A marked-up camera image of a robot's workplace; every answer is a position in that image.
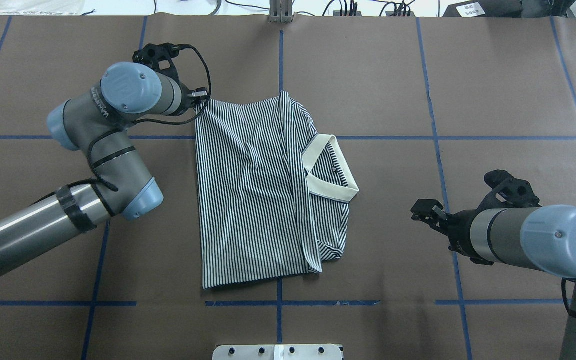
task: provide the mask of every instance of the metal bracket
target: metal bracket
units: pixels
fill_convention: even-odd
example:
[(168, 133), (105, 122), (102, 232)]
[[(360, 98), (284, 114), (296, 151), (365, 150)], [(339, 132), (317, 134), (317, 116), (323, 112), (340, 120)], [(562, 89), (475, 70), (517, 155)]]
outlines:
[(292, 0), (270, 0), (270, 16), (268, 19), (271, 23), (292, 23), (293, 18)]
[(343, 349), (335, 344), (221, 345), (212, 360), (344, 360)]

